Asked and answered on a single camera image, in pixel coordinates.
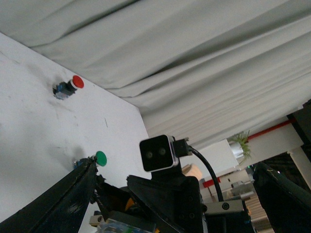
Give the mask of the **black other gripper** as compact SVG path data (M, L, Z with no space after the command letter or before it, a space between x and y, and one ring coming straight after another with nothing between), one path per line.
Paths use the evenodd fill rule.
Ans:
M130 175L127 185L135 202L161 233L205 233L207 224L198 180L181 168L152 173L150 180ZM124 212L129 200L126 187L117 188L96 176L91 204L97 203L107 220L112 211Z

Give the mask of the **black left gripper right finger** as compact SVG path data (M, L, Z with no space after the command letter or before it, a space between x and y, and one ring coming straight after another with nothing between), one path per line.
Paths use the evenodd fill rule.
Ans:
M276 233L311 231L311 194L264 163L255 167L254 188Z

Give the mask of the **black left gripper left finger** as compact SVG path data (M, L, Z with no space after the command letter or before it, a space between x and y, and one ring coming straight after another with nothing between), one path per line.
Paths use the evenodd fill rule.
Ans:
M87 158L50 189L0 224L2 233L77 233L96 183L96 159Z

